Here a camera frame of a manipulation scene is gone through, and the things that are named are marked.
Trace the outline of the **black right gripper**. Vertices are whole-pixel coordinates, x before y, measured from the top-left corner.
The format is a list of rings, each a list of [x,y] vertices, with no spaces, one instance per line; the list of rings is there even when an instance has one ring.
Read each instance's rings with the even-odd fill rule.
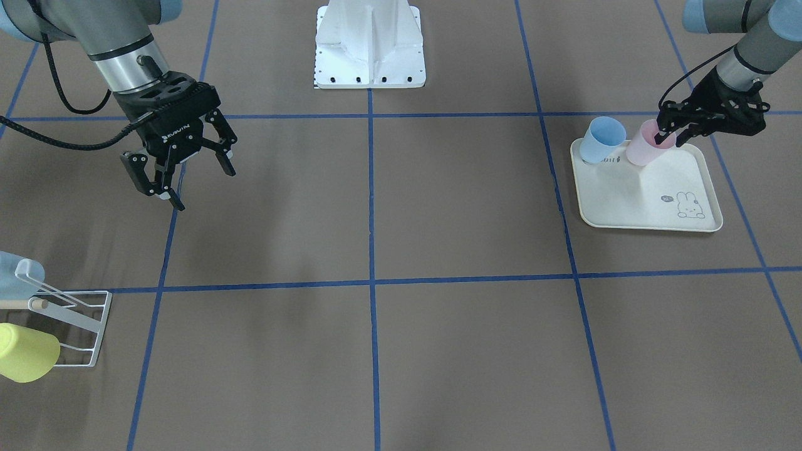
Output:
[[[131,121],[146,113],[154,114],[137,129],[148,154],[124,152],[120,155],[124,168],[141,194],[169,200],[173,208],[183,211],[185,206],[172,188],[175,166],[201,147],[215,153],[224,174],[230,177],[237,174],[231,162],[237,135],[219,110],[221,100],[214,86],[198,82],[185,73],[169,71],[154,85],[136,92],[114,93],[113,97]],[[216,141],[206,137],[200,140],[203,120],[217,132]],[[146,171],[150,160],[155,162],[152,180]]]

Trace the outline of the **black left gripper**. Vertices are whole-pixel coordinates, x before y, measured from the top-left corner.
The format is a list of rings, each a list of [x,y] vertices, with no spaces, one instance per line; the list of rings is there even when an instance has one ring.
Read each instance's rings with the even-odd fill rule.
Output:
[[[759,134],[766,128],[764,114],[770,111],[770,105],[760,97],[762,88],[762,79],[756,78],[747,82],[747,91],[734,90],[722,81],[714,68],[682,103],[661,103],[654,143],[664,143],[680,129],[684,130],[678,133],[676,147],[714,132],[739,136]]]

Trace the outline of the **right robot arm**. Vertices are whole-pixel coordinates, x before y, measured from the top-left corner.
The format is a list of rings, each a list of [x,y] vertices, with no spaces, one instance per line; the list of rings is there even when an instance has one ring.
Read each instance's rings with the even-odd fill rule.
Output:
[[[152,24],[174,20],[181,11],[181,1],[3,1],[3,31],[43,44],[48,57],[54,42],[80,43],[129,124],[95,145],[55,140],[6,117],[2,124],[48,145],[84,152],[109,148],[136,132],[143,150],[121,156],[135,188],[183,210],[172,188],[177,165],[208,148],[223,172],[234,176],[237,135],[220,111],[215,86],[172,71],[151,32]]]

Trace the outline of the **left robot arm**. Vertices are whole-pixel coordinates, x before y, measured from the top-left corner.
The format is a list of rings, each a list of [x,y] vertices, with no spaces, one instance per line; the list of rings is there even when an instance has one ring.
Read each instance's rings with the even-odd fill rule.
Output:
[[[714,57],[716,66],[685,100],[659,102],[657,143],[676,133],[683,146],[698,136],[725,132],[754,136],[766,126],[770,105],[760,97],[768,78],[799,53],[799,1],[687,1],[684,28],[692,33],[739,33]]]

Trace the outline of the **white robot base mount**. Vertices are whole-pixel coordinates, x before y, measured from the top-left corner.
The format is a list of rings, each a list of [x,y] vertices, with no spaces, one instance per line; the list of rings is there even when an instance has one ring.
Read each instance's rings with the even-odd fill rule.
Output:
[[[425,86],[419,8],[407,1],[330,1],[316,18],[315,88]]]

